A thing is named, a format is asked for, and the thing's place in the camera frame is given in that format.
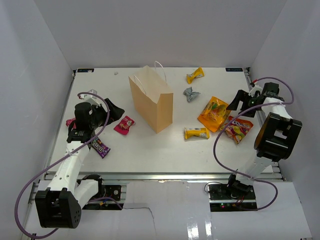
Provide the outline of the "pink candy packet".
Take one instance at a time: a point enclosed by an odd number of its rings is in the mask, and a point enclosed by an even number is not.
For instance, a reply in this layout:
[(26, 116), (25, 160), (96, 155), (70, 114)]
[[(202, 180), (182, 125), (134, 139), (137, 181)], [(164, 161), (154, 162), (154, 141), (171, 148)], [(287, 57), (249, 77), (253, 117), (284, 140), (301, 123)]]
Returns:
[(113, 129), (117, 133), (126, 136), (129, 133), (131, 126), (135, 124), (136, 122), (126, 115)]

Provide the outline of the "large orange snack bag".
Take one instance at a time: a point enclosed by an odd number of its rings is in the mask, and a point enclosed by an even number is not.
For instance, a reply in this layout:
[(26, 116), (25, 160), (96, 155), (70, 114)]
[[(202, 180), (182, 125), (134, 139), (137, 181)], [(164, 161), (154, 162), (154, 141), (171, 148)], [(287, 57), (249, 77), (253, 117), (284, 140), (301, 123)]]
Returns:
[(212, 96), (197, 119), (211, 132), (217, 132), (231, 113), (228, 106), (228, 103)]

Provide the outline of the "purple M&M's packet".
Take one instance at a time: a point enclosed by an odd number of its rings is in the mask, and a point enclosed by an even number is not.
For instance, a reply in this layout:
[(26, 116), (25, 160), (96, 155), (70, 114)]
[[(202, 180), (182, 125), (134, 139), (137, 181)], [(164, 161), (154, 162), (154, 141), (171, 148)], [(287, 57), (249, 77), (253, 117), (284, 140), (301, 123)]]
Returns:
[(99, 156), (104, 159), (110, 152), (110, 148), (106, 146), (99, 137), (96, 137), (91, 142), (91, 147), (99, 154)]

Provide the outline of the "yellow snack bar wrapper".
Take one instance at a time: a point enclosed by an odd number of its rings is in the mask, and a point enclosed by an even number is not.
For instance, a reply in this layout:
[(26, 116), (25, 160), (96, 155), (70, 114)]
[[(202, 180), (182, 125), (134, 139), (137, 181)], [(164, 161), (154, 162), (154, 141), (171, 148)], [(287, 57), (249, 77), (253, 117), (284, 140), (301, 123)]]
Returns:
[(188, 140), (192, 137), (198, 137), (203, 139), (210, 138), (210, 131), (206, 127), (197, 127), (197, 128), (184, 128), (184, 139)]

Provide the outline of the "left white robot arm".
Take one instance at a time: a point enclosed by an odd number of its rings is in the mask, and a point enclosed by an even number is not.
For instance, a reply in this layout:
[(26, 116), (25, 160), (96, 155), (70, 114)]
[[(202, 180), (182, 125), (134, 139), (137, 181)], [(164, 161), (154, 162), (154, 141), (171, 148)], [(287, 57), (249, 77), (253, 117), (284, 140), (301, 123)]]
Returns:
[(119, 120), (124, 109), (105, 99), (109, 110), (96, 100), (87, 100), (75, 105), (74, 121), (69, 125), (66, 144), (67, 158), (61, 162), (53, 179), (45, 190), (35, 195), (35, 205), (41, 227), (75, 229), (81, 220), (82, 208), (89, 200), (105, 196), (106, 187), (98, 174), (79, 180), (82, 164), (89, 154), (95, 130), (104, 124)]

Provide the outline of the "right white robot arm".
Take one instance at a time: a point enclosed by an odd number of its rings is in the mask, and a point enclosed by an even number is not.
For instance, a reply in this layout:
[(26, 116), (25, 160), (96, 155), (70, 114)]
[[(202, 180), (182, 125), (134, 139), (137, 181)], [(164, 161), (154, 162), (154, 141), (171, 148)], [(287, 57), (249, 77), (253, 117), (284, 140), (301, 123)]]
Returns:
[[(265, 121), (253, 146), (256, 154), (240, 170), (244, 175), (233, 173), (228, 178), (225, 192), (233, 200), (251, 193), (253, 180), (267, 167), (289, 158), (303, 126), (301, 121), (293, 119), (287, 113), (285, 101), (279, 96), (277, 83), (267, 82), (263, 87), (253, 83), (252, 86), (250, 92), (238, 90), (227, 107), (228, 110), (235, 111), (242, 102), (240, 112), (244, 113), (244, 116), (253, 118), (257, 110), (265, 115)], [(262, 104), (268, 106), (252, 109)]]

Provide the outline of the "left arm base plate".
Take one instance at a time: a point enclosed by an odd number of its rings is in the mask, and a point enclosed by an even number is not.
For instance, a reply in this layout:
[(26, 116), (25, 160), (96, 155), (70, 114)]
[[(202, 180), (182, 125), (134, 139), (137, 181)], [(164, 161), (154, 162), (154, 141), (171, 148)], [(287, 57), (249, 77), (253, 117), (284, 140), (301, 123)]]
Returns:
[(122, 210), (121, 203), (122, 186), (121, 185), (104, 185), (103, 199), (92, 201), (86, 204), (84, 210)]

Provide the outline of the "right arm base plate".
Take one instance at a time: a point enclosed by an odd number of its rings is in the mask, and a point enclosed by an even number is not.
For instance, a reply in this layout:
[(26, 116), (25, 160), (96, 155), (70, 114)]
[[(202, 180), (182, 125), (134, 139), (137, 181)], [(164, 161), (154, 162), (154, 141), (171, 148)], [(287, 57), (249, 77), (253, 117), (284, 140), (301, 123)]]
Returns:
[(251, 188), (249, 192), (234, 193), (227, 184), (211, 181), (204, 185), (208, 194), (211, 213), (256, 211), (256, 195)]

